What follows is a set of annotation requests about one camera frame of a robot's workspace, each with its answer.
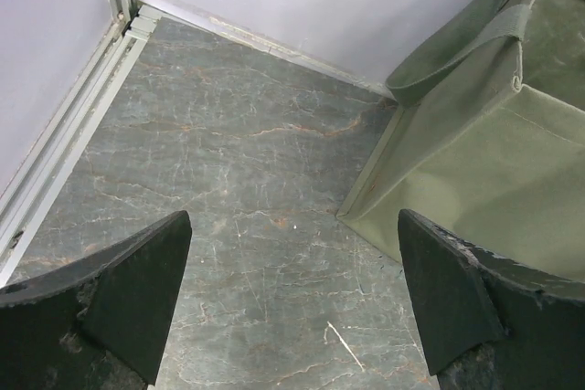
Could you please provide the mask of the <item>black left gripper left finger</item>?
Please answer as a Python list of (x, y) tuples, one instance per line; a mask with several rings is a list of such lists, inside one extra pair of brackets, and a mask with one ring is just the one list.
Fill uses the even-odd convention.
[(162, 362), (192, 227), (177, 211), (1, 289), (4, 389), (146, 389)]

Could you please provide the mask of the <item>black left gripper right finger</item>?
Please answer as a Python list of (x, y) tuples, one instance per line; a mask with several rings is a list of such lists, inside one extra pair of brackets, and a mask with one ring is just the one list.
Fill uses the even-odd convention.
[(403, 209), (399, 249), (429, 373), (442, 389), (581, 389), (584, 285)]

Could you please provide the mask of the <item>green canvas bag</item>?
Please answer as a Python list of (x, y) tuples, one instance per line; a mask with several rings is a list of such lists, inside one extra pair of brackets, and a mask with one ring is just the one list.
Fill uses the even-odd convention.
[(400, 259), (411, 209), (584, 278), (584, 0), (472, 0), (387, 78), (398, 102), (338, 217)]

